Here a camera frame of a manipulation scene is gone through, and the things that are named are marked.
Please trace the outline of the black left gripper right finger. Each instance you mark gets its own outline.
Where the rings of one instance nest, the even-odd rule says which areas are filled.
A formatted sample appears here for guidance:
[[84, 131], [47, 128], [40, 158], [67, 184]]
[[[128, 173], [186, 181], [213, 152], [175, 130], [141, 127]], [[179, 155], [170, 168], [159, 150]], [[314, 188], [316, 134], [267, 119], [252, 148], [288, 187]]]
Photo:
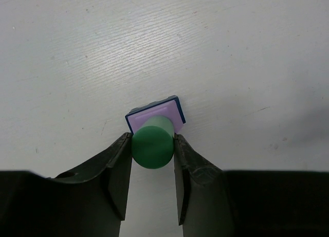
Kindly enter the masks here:
[[174, 137], [184, 236], [328, 236], [328, 173], [223, 171]]

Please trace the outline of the purple house-shaped block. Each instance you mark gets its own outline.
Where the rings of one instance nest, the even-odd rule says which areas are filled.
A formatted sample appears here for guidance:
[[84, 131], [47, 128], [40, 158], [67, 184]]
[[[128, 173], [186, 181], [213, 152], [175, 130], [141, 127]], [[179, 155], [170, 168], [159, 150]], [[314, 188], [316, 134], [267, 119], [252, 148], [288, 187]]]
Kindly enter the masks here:
[[168, 118], [174, 127], [174, 132], [178, 133], [182, 127], [183, 122], [179, 116], [175, 102], [170, 101], [163, 105], [144, 110], [140, 113], [129, 116], [126, 121], [132, 133], [137, 132], [150, 118], [155, 116], [163, 116]]

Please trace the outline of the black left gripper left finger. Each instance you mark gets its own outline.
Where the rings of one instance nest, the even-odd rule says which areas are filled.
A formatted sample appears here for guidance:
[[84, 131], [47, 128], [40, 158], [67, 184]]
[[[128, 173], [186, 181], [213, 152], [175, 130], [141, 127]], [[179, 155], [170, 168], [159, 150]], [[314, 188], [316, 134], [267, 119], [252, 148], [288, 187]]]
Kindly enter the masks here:
[[58, 176], [1, 171], [1, 236], [118, 236], [132, 167], [130, 133]]

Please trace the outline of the green cylinder block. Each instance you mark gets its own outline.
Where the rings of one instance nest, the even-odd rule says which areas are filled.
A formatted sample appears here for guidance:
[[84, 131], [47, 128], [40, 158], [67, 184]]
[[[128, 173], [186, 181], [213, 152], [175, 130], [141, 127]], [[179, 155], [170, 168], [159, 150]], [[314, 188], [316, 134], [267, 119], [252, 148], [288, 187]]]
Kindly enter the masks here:
[[154, 116], [132, 136], [133, 159], [147, 169], [167, 165], [174, 153], [174, 126], [164, 116]]

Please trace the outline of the dark blue bridge block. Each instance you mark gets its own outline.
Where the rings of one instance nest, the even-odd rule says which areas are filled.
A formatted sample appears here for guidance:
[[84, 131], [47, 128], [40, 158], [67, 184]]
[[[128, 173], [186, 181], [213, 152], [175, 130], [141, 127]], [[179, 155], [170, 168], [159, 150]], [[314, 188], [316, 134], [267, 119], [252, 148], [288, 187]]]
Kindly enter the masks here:
[[175, 105], [176, 105], [176, 108], [179, 112], [179, 116], [183, 122], [183, 124], [186, 123], [186, 119], [184, 117], [184, 114], [183, 114], [183, 111], [182, 111], [182, 107], [181, 107], [181, 103], [180, 103], [180, 100], [179, 100], [179, 97], [177, 95], [172, 95], [172, 96], [169, 96], [163, 100], [159, 100], [159, 101], [154, 101], [154, 102], [151, 102], [145, 106], [142, 106], [142, 107], [137, 107], [137, 108], [134, 108], [132, 109], [128, 114], [125, 115], [125, 118], [127, 119], [129, 116], [133, 115], [133, 114], [137, 114], [137, 113], [140, 113], [144, 110], [148, 110], [148, 109], [151, 109], [153, 107], [156, 107], [156, 106], [159, 106], [159, 105], [163, 105], [167, 102], [170, 102], [170, 101], [174, 101], [175, 102]]

